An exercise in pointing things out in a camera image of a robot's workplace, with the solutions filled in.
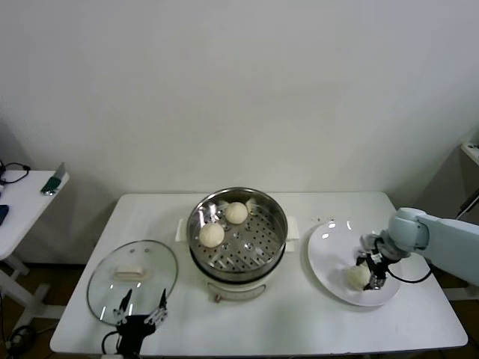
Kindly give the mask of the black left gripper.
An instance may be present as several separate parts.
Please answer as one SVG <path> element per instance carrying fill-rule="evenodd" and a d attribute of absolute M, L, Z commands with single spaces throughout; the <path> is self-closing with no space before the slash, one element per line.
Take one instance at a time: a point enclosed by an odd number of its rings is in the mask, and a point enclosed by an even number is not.
<path fill-rule="evenodd" d="M 121 299 L 113 310 L 114 325 L 120 336 L 118 354 L 123 358 L 140 358 L 144 339 L 153 334 L 168 317 L 167 292 L 163 289 L 158 307 L 149 316 L 128 316 L 126 310 L 132 296 L 132 289 Z"/>

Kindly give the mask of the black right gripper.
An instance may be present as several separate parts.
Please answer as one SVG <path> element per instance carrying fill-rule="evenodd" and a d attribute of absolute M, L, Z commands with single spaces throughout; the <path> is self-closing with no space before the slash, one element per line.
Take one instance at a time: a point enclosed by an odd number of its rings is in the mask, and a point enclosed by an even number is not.
<path fill-rule="evenodd" d="M 385 285 L 390 261 L 378 251 L 368 253 L 360 250 L 356 254 L 356 266 L 366 266 L 372 274 L 369 282 L 364 286 L 364 291 L 381 290 Z"/>

